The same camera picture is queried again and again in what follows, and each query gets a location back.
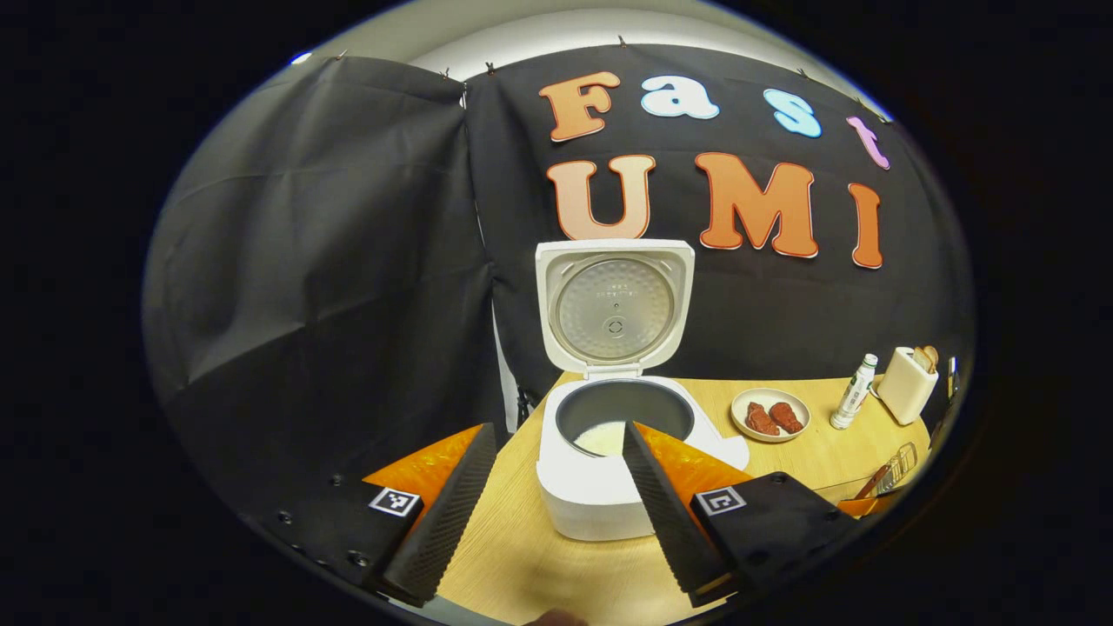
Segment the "white wall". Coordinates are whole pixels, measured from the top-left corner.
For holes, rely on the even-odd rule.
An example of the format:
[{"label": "white wall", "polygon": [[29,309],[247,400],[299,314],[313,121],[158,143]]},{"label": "white wall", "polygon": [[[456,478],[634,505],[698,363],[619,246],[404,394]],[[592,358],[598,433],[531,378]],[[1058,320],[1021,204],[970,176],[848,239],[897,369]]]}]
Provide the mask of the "white wall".
[{"label": "white wall", "polygon": [[[314,56],[373,57],[444,71],[456,80],[574,48],[618,43],[690,46],[750,57],[790,70],[887,111],[834,68],[738,13],[698,0],[416,0],[356,25]],[[506,424],[516,429],[516,385],[499,346]]]}]

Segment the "white plate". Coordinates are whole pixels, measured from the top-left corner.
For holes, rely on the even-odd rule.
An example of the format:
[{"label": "white plate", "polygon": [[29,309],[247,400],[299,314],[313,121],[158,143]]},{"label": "white plate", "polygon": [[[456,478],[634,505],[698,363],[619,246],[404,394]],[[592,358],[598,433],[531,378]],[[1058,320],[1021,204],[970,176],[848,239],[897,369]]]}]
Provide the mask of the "white plate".
[{"label": "white plate", "polygon": [[[788,402],[788,405],[792,408],[792,412],[796,413],[796,419],[804,426],[799,432],[795,434],[789,434],[788,431],[777,427],[780,434],[762,434],[752,428],[746,426],[746,413],[750,405],[750,402],[757,402],[765,407],[766,412],[777,402]],[[779,389],[750,389],[743,391],[735,398],[735,401],[730,403],[730,417],[735,421],[735,426],[738,427],[747,437],[757,439],[758,441],[765,441],[768,443],[779,443],[781,441],[788,441],[789,439],[796,439],[804,431],[808,430],[808,424],[811,423],[811,411],[808,410],[808,405],[805,404],[799,398],[792,395],[791,393],[780,391]]]}]

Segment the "wooden table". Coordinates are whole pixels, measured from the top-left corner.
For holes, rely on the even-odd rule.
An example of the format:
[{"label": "wooden table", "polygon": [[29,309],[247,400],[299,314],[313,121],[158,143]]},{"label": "wooden table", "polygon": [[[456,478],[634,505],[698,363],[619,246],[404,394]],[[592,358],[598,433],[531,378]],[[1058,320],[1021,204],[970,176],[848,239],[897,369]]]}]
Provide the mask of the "wooden table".
[{"label": "wooden table", "polygon": [[[556,385],[580,378],[565,373]],[[740,434],[730,419],[730,403],[738,393],[768,387],[800,398],[811,410],[812,423],[800,437],[784,443],[747,438],[750,461],[746,472],[758,477],[785,471],[837,501],[853,497],[906,442],[916,446],[917,469],[927,457],[924,422],[902,427],[874,397],[866,399],[850,428],[835,430],[828,417],[849,380],[677,382],[692,394],[723,437]],[[653,626],[721,604],[693,609],[653,536],[588,542],[568,539],[553,529],[535,468],[544,407],[542,401],[499,452],[437,594],[514,625],[560,607],[591,626]]]}]

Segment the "bottle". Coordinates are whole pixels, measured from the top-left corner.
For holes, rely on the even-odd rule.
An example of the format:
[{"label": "bottle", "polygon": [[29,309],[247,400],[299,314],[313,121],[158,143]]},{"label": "bottle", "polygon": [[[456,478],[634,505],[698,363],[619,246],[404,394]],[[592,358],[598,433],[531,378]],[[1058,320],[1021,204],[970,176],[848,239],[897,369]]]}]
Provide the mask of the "bottle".
[{"label": "bottle", "polygon": [[854,417],[858,414],[863,402],[866,401],[866,395],[869,394],[869,388],[874,384],[875,368],[877,368],[877,356],[866,354],[866,358],[861,360],[861,365],[858,366],[858,371],[850,376],[850,384],[847,385],[846,392],[843,393],[843,400],[838,403],[838,409],[831,414],[833,427],[844,430],[854,421]]}]

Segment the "inner pot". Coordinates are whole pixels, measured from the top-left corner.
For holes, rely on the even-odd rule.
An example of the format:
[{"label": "inner pot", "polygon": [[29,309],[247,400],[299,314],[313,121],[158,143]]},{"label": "inner pot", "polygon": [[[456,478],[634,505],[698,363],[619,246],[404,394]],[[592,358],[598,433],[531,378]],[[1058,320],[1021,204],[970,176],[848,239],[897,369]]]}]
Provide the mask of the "inner pot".
[{"label": "inner pot", "polygon": [[[696,423],[691,405],[677,392],[659,384],[637,380],[604,380],[577,389],[556,409],[556,430],[573,448],[591,457],[621,454],[626,422],[637,421],[681,441]],[[578,442],[589,430],[618,422],[613,428],[593,431],[592,444]]]}]

